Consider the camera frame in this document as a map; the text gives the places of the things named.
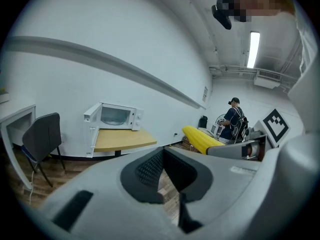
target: fluorescent light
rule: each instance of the fluorescent light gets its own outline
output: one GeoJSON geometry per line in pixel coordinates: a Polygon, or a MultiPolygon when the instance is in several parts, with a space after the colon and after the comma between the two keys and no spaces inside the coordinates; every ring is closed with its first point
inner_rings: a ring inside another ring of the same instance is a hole
{"type": "Polygon", "coordinates": [[[253,69],[255,67],[256,58],[258,54],[260,42],[260,33],[259,32],[251,32],[250,33],[250,52],[249,52],[249,59],[248,65],[246,66],[249,69],[253,69]]]}

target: man wearing black cap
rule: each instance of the man wearing black cap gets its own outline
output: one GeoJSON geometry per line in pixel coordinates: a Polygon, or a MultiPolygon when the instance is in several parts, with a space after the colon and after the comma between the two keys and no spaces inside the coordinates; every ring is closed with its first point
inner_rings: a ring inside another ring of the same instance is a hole
{"type": "Polygon", "coordinates": [[[219,123],[219,125],[224,126],[219,138],[219,142],[223,144],[231,144],[233,138],[232,132],[239,122],[239,118],[244,115],[242,109],[239,107],[240,100],[238,98],[233,98],[228,104],[231,105],[231,108],[224,116],[225,121],[219,123]]]}

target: chair seat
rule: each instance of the chair seat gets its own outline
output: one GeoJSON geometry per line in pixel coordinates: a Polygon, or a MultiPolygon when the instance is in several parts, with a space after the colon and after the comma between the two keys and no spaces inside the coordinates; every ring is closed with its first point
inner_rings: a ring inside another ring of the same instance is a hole
{"type": "Polygon", "coordinates": [[[34,162],[36,164],[38,163],[37,160],[32,156],[32,154],[27,150],[25,145],[21,146],[21,150],[32,162],[34,162]]]}

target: chair leg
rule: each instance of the chair leg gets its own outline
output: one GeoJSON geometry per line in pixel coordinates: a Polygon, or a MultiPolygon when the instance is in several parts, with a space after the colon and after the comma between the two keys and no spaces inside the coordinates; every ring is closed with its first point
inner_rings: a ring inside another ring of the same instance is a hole
{"type": "Polygon", "coordinates": [[[48,182],[48,184],[51,186],[51,188],[53,187],[52,183],[48,180],[47,176],[45,175],[44,171],[42,170],[42,167],[40,166],[40,163],[38,163],[38,167],[40,172],[42,173],[43,177],[45,178],[46,182],[48,182]]]}
{"type": "Polygon", "coordinates": [[[62,164],[63,169],[66,169],[65,164],[64,164],[64,162],[62,161],[62,157],[61,157],[60,150],[59,150],[59,147],[58,147],[58,146],[56,147],[56,150],[58,151],[59,158],[60,158],[60,162],[61,162],[61,164],[62,164]]]}
{"type": "Polygon", "coordinates": [[[25,156],[25,157],[26,157],[26,159],[28,159],[28,162],[29,162],[29,164],[30,164],[30,166],[31,166],[32,170],[33,170],[33,171],[34,171],[34,173],[36,174],[36,173],[37,173],[37,171],[36,171],[36,169],[35,169],[34,165],[32,164],[32,162],[30,161],[29,157],[27,157],[27,156],[25,156]]]}

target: baseball cap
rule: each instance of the baseball cap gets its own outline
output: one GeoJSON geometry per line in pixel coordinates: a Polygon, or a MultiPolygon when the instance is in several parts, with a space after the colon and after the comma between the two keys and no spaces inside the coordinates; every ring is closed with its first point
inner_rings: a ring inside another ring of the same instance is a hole
{"type": "Polygon", "coordinates": [[[236,102],[236,103],[239,103],[240,104],[240,100],[238,98],[232,98],[232,100],[230,101],[231,102],[236,102]]]}

